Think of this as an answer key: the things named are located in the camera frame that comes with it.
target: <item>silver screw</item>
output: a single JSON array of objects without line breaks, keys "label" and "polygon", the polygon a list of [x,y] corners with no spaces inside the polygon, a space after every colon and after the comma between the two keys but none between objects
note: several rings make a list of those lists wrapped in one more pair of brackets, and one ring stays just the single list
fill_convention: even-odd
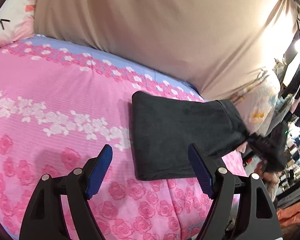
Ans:
[{"label": "silver screw", "polygon": [[256,173],[252,173],[252,174],[251,174],[251,177],[252,177],[253,179],[259,179],[259,178],[260,178],[259,175],[256,174]]},{"label": "silver screw", "polygon": [[218,171],[221,173],[221,174],[226,174],[228,172],[228,170],[224,167],[221,167],[218,169]]},{"label": "silver screw", "polygon": [[76,169],[73,171],[73,173],[74,173],[75,175],[79,175],[79,174],[82,173],[82,169],[81,169],[81,168],[76,168]]},{"label": "silver screw", "polygon": [[49,174],[44,174],[41,177],[42,180],[48,180],[49,179]]}]

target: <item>mattress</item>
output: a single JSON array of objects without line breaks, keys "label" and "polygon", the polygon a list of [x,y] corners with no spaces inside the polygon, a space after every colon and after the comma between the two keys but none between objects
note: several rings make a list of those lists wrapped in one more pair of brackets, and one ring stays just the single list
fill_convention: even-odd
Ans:
[{"label": "mattress", "polygon": [[[196,178],[134,175],[131,96],[138,90],[203,102],[184,82],[96,49],[42,36],[0,48],[0,223],[14,239],[40,177],[67,175],[104,144],[114,156],[89,205],[107,240],[177,240],[199,232],[211,201]],[[245,176],[238,152],[223,160]],[[78,239],[66,197],[62,205],[71,239]]]}]

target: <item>floral fabric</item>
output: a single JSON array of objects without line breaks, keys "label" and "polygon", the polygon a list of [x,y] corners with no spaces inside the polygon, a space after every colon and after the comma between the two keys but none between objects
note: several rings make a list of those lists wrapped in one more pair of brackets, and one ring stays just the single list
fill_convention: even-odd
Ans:
[{"label": "floral fabric", "polygon": [[[181,240],[199,232],[211,201],[196,178],[134,176],[129,118],[137,90],[203,101],[180,81],[68,42],[36,37],[0,49],[0,222],[14,239],[40,177],[67,175],[106,143],[113,160],[89,205],[107,240]],[[223,160],[245,175],[239,153]],[[62,205],[76,240],[66,197]]]}]

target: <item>beige fabric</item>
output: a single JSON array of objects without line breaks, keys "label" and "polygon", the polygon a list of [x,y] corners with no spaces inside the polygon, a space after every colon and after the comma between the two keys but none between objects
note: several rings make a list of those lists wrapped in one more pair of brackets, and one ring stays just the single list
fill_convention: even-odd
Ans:
[{"label": "beige fabric", "polygon": [[292,41],[297,15],[292,0],[37,0],[34,27],[220,99],[275,65]]}]

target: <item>pink bedsheet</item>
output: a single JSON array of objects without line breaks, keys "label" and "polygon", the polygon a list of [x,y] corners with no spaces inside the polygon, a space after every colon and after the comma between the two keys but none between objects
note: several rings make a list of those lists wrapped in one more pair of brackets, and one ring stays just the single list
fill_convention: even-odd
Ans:
[{"label": "pink bedsheet", "polygon": [[[14,238],[40,177],[82,167],[106,143],[113,148],[113,160],[89,205],[107,240],[177,240],[199,232],[211,201],[196,178],[135,178],[129,117],[137,90],[198,99],[88,53],[31,42],[0,49],[0,222]],[[232,173],[245,176],[239,153],[223,160]],[[70,236],[78,239],[62,200]]]}]

